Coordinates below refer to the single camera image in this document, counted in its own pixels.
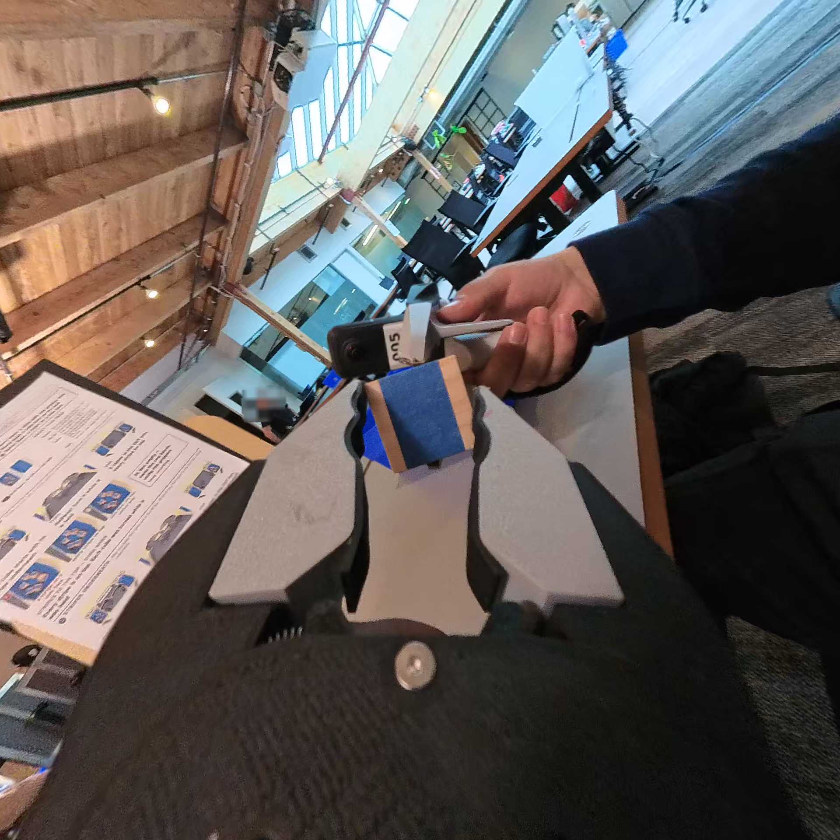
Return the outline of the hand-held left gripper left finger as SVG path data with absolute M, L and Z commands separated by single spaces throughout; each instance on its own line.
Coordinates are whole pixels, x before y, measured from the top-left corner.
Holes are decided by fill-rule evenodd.
M 356 612 L 370 567 L 366 409 L 353 382 L 275 447 L 209 588 L 215 603 Z

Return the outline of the long white desk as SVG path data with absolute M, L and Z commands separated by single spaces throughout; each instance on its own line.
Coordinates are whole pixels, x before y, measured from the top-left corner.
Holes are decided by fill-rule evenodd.
M 574 34 L 565 36 L 515 104 L 535 118 L 536 128 L 470 247 L 472 256 L 537 217 L 556 233 L 567 228 L 569 219 L 551 196 L 568 177 L 591 203 L 601 196 L 576 158 L 613 115 L 603 55 L 589 56 Z

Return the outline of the blue striped wooden cube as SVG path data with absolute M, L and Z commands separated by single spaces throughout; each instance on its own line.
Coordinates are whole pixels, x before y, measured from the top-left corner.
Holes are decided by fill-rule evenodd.
M 475 446 L 473 405 L 454 355 L 367 382 L 364 395 L 396 474 Z

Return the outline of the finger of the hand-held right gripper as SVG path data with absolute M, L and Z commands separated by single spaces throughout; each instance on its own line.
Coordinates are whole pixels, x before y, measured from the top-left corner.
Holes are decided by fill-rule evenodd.
M 406 307 L 402 320 L 402 362 L 427 363 L 442 342 L 436 326 L 436 307 L 428 301 Z

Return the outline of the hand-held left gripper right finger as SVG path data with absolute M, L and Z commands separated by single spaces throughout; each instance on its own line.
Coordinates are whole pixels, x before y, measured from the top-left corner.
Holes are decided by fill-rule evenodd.
M 502 602 L 624 603 L 567 458 L 486 387 L 474 390 L 466 574 L 485 613 Z

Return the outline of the person's right forearm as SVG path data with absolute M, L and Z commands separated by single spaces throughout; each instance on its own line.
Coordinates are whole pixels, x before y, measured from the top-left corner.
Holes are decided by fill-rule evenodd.
M 839 117 L 693 196 L 573 242 L 605 311 L 595 341 L 839 279 Z

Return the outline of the person's right hand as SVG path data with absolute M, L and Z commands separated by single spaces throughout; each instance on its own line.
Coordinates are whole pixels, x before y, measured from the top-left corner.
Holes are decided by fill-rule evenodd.
M 578 345 L 574 314 L 604 323 L 600 293 L 580 251 L 569 247 L 541 258 L 497 266 L 464 286 L 438 312 L 441 322 L 510 319 L 491 357 L 467 374 L 498 397 L 560 383 Z

